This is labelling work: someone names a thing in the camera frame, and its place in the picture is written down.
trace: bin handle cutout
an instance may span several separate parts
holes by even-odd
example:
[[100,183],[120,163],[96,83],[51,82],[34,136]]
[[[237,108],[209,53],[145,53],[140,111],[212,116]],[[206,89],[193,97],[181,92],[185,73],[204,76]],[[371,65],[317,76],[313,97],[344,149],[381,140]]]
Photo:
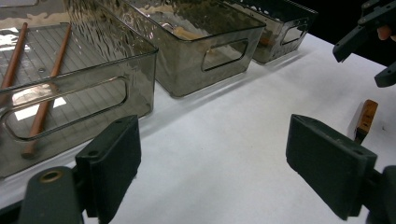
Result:
[[248,48],[248,40],[240,39],[210,47],[204,55],[201,69],[204,72],[241,60]]

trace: wooden stick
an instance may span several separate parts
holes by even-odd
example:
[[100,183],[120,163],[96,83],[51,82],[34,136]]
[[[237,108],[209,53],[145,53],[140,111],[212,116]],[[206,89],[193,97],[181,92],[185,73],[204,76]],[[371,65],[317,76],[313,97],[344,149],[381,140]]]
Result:
[[[69,25],[67,26],[66,34],[64,35],[64,41],[62,42],[61,48],[58,53],[58,57],[55,61],[55,65],[53,66],[52,71],[50,73],[51,77],[58,76],[61,70],[62,60],[64,58],[64,53],[66,51],[70,30],[71,30],[71,24],[69,23]],[[35,120],[33,121],[32,129],[30,130],[29,137],[38,135],[43,131],[44,123],[46,120],[47,111],[49,107],[50,107],[50,101],[46,101],[40,104],[37,113],[35,114]],[[29,142],[29,144],[26,146],[26,148],[23,150],[21,154],[23,158],[32,159],[35,156],[35,142],[36,140]]]
[[21,50],[24,47],[24,38],[26,36],[27,23],[24,22],[21,28],[20,36],[18,37],[15,49],[12,52],[11,59],[9,60],[8,68],[6,74],[4,75],[3,82],[1,84],[1,89],[12,86],[15,77],[15,71],[17,70],[17,65],[21,57]]

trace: clear plastic bin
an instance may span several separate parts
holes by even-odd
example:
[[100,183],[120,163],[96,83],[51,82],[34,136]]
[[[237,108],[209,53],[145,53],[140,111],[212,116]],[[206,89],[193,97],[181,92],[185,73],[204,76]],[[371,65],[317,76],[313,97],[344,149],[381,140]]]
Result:
[[[40,1],[0,7],[0,82],[28,23],[12,86],[0,90],[0,177],[94,138],[115,119],[152,111],[158,49],[102,7],[80,1]],[[50,77],[68,24],[61,71]],[[44,128],[31,134],[40,104]],[[23,152],[34,147],[32,157]]]
[[97,0],[159,48],[157,81],[182,97],[248,69],[264,23],[216,0]]
[[297,50],[318,13],[288,0],[227,0],[259,21],[265,22],[254,52],[258,63],[269,63]]

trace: white table surface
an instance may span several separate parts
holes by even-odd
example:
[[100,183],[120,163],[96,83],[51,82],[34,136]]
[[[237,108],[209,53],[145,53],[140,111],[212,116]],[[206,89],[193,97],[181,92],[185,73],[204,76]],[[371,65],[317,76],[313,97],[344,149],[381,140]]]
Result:
[[[291,114],[352,137],[372,99],[378,109],[362,145],[378,155],[379,172],[396,164],[396,86],[374,80],[384,68],[354,54],[338,63],[331,44],[307,35],[293,53],[182,99],[156,84],[154,110],[139,120],[142,162],[112,223],[364,223],[364,206],[347,222],[330,210],[289,167],[286,144]],[[0,184],[0,207],[21,197],[21,181]]]

